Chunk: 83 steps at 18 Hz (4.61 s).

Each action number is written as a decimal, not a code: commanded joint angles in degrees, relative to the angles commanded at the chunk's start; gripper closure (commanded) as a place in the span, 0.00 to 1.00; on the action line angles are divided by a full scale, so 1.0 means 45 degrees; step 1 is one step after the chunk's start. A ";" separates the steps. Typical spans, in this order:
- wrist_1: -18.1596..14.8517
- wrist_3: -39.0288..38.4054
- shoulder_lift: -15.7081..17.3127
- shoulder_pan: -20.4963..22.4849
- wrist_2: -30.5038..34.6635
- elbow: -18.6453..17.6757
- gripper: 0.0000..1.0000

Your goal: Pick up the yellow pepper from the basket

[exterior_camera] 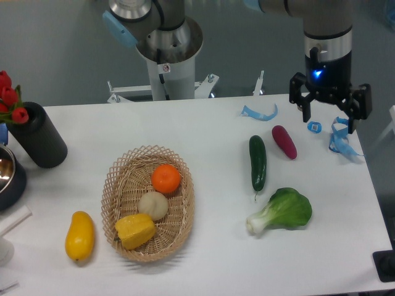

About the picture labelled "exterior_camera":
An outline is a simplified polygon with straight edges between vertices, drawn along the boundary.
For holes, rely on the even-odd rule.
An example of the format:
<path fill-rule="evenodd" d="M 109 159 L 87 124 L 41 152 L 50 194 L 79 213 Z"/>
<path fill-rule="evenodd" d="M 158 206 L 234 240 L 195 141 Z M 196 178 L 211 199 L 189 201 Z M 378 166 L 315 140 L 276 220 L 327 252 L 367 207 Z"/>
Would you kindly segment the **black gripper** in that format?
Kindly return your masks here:
<path fill-rule="evenodd" d="M 345 56 L 321 61 L 318 47 L 313 47 L 305 57 L 306 76 L 297 72 L 289 81 L 289 102 L 296 104 L 302 112 L 302 120 L 311 118 L 310 103 L 313 100 L 337 105 L 348 116 L 348 133 L 352 134 L 361 120 L 366 120 L 372 112 L 372 90 L 370 84 L 351 88 L 351 57 Z M 309 90 L 303 96 L 303 86 Z"/>

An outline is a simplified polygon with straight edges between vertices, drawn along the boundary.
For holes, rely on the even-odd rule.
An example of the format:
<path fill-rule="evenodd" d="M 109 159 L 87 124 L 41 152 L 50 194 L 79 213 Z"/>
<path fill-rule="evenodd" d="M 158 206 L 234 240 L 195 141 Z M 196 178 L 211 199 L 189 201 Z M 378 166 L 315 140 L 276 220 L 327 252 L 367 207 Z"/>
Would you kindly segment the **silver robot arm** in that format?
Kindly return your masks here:
<path fill-rule="evenodd" d="M 303 21 L 306 70 L 289 82 L 289 101 L 311 116 L 310 104 L 336 105 L 352 133 L 372 111 L 368 84 L 351 85 L 350 1 L 246 1 L 250 9 L 278 12 Z M 102 15 L 112 36 L 146 59 L 156 101 L 195 98 L 194 62 L 201 50 L 200 26 L 185 14 L 183 1 L 110 1 Z"/>

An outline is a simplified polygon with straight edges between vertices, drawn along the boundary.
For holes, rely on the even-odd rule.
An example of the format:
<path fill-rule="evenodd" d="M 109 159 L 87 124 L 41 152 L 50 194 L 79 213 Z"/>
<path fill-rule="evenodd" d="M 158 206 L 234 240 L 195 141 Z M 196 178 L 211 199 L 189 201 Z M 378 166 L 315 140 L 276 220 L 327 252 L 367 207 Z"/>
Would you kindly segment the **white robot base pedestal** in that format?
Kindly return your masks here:
<path fill-rule="evenodd" d="M 154 87 L 163 80 L 174 87 L 177 80 L 188 80 L 194 86 L 195 59 L 203 44 L 201 27 L 186 16 L 184 22 L 175 30 L 154 30 L 136 46 L 145 59 L 149 81 L 154 90 L 154 101 L 159 94 Z"/>

